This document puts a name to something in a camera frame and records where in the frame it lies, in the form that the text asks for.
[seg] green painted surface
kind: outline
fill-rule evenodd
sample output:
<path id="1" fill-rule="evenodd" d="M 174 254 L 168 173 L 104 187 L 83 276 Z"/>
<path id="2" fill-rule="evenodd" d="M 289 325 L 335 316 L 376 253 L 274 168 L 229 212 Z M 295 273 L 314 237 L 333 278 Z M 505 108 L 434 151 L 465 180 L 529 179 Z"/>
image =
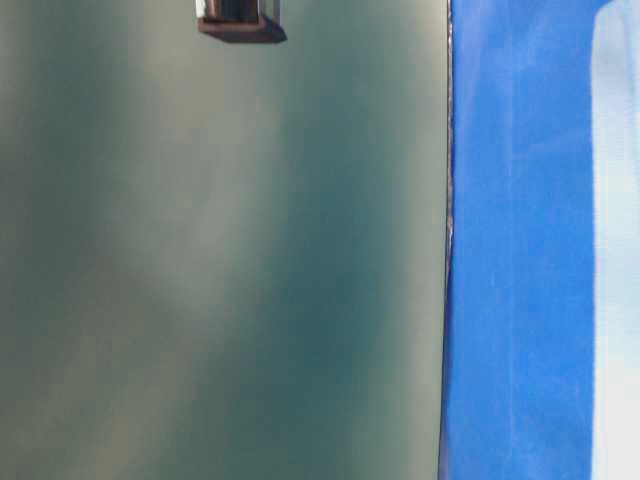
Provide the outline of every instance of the green painted surface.
<path id="1" fill-rule="evenodd" d="M 435 478 L 445 19 L 0 2 L 2 478 Z"/>

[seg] blue tarp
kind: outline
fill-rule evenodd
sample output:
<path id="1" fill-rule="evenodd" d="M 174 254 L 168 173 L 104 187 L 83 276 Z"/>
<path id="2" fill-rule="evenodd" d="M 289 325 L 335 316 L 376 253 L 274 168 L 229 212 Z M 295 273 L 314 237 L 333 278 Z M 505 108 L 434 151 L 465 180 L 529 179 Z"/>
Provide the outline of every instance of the blue tarp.
<path id="1" fill-rule="evenodd" d="M 442 477 L 590 477 L 590 62 L 604 1 L 455 0 Z"/>

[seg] metal fixture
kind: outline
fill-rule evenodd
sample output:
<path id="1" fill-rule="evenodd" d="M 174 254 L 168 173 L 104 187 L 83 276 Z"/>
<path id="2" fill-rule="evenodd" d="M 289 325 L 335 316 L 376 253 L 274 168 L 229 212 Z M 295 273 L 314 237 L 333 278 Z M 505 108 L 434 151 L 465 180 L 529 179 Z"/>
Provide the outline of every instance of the metal fixture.
<path id="1" fill-rule="evenodd" d="M 198 30 L 227 43 L 280 43 L 280 0 L 196 0 Z"/>

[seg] white surface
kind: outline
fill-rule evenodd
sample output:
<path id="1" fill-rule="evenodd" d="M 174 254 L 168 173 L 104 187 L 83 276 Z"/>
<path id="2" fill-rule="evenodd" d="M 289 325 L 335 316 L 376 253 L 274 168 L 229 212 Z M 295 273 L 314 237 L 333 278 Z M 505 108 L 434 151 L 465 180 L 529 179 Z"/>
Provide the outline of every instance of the white surface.
<path id="1" fill-rule="evenodd" d="M 639 20 L 617 0 L 594 33 L 595 480 L 640 478 Z"/>

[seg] blue fabric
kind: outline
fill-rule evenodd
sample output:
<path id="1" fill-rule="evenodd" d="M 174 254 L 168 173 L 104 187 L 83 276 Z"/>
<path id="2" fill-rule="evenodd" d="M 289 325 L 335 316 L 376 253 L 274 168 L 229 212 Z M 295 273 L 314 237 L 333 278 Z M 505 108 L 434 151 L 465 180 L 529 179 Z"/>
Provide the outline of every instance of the blue fabric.
<path id="1" fill-rule="evenodd" d="M 442 477 L 590 477 L 590 60 L 605 1 L 454 0 Z"/>

